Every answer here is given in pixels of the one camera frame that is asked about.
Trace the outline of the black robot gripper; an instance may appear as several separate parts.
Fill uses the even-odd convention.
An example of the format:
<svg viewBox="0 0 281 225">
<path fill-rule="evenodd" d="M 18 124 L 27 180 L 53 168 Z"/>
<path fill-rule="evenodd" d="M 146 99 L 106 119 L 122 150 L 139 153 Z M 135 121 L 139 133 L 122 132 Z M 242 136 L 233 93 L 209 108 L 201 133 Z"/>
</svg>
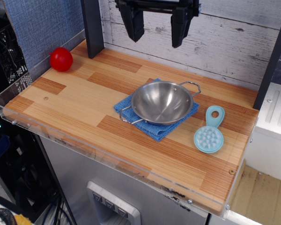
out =
<svg viewBox="0 0 281 225">
<path fill-rule="evenodd" d="M 201 14 L 199 0 L 115 0 L 115 3 L 120 10 L 127 34 L 134 42 L 138 42 L 144 34 L 143 11 L 172 13 L 171 37 L 174 48 L 181 46 L 188 35 L 192 14 Z"/>
</svg>

